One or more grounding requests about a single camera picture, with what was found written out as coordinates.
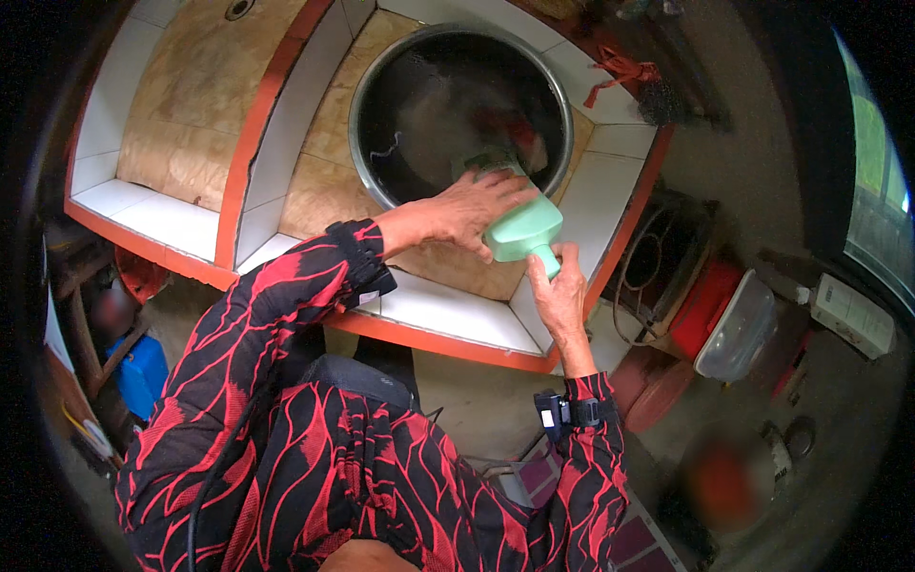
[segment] wrist-mounted device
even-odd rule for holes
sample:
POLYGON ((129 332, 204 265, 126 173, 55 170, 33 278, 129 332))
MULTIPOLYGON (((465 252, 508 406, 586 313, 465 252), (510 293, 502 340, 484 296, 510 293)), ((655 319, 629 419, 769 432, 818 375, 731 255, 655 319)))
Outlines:
POLYGON ((552 389, 534 394, 533 404, 547 438, 554 443, 562 437, 562 426, 597 426, 613 412, 613 402, 608 399, 569 399, 552 389))

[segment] red bucket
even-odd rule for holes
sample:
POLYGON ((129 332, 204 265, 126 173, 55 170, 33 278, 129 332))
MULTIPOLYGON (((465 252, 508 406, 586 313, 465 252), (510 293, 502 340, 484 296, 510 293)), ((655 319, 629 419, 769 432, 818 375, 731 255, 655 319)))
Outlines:
POLYGON ((673 343, 695 362, 699 351, 737 292, 744 271, 722 260, 710 260, 673 319, 673 343))

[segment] person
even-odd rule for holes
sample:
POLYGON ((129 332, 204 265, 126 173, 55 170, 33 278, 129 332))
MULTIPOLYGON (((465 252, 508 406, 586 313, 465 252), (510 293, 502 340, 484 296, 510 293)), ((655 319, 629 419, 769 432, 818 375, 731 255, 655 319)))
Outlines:
MULTIPOLYGON (((535 510, 461 458, 423 416, 414 380, 383 370, 397 351, 363 338, 356 357, 378 367, 318 357, 324 318, 396 287, 391 256, 441 241, 491 261, 481 234, 536 196, 527 183, 468 172, 432 199, 331 225, 229 288, 194 328, 118 475, 119 523, 143 569, 610 567, 627 505, 615 408, 563 433, 558 489, 535 510)), ((582 325, 577 247, 554 249, 552 281, 536 258, 528 274, 566 389, 612 403, 582 325)))

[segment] red and black patterned shirt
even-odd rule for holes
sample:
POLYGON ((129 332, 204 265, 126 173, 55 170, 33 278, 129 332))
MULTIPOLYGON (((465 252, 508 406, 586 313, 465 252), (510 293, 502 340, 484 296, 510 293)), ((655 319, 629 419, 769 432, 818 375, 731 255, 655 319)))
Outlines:
MULTIPOLYGON (((294 332, 396 286, 378 226, 346 228, 359 260, 327 235, 305 241, 240 278, 191 334, 118 475, 119 522, 142 568, 187 567, 190 505, 228 447, 199 513, 198 569, 317 569, 351 538, 428 570, 607 569, 627 504, 616 418, 557 445, 562 475, 539 510, 482 480, 422 415, 322 382, 282 390, 227 443, 294 332)), ((605 373, 566 386, 612 399, 605 373)))

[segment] right hand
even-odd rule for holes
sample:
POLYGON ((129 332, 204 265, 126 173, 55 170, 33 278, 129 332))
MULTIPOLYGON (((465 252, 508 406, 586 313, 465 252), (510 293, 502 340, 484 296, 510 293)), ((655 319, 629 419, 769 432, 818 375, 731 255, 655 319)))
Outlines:
POLYGON ((587 280, 578 268, 578 245, 559 243, 553 252, 562 267, 553 282, 546 277, 544 262, 539 256, 527 257, 527 275, 531 279, 533 301, 550 335, 562 346, 580 340, 585 335, 584 307, 587 280))

